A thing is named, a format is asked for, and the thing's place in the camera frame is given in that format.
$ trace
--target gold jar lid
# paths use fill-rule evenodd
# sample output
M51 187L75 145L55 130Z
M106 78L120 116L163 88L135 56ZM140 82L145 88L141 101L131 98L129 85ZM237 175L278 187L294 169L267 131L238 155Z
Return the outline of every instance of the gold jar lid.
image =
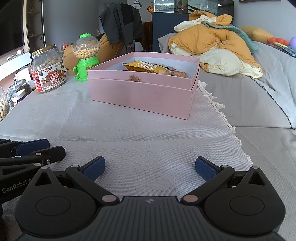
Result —
M44 47L42 49L38 49L38 50L36 50L35 52L32 53L32 56L43 53L43 52L45 52L47 50L54 49L54 48L55 48L55 44Z

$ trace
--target yellow pillow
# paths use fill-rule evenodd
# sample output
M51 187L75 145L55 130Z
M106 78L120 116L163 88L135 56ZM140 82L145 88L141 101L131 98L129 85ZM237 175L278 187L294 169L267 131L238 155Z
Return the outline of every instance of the yellow pillow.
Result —
M251 27L251 26L242 26L240 27L240 29L243 30L253 41L268 44L267 40L269 38L274 38L272 34L270 34L269 32L261 28Z

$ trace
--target pink box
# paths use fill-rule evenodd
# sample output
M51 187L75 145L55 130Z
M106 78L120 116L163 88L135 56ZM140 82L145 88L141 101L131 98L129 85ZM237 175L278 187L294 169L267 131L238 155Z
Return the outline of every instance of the pink box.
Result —
M143 60L166 64L189 78L125 71L122 63ZM199 58L166 53L132 52L88 70L92 100L188 119L200 70ZM129 81L137 75L141 82Z

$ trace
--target tablecloth fringe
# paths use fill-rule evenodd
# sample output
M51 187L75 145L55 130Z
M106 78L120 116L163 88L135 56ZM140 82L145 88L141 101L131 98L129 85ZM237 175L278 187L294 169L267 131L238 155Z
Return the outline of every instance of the tablecloth fringe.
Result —
M213 101L214 97L211 93L208 93L205 90L205 87L207 86L206 82L201 82L200 80L198 80L197 82L197 89L200 90L203 93L203 96L206 98L206 100L214 107L215 111L221 116L221 118L224 120L224 122L226 123L226 125L229 127L229 130L231 131L231 133L233 133L233 137L236 139L237 143L240 145L240 147L242 146L242 142L241 140L235 135L235 126L231 126L228 122L228 120L226 119L226 116L220 112L220 109L225 108L225 105L218 103L217 101ZM247 155L246 153L244 153L248 162L252 165L253 162L250 158L249 155Z

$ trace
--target blue gripper pad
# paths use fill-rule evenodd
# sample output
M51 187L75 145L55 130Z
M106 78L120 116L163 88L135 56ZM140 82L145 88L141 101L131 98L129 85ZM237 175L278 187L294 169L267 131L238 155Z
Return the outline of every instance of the blue gripper pad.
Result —
M80 167L79 171L94 182L105 171L104 157L96 157L95 159Z
M217 175L217 171L199 157L195 161L195 171L206 182Z
M29 156L31 152L49 148L50 144L47 139L22 142L16 149L17 156Z

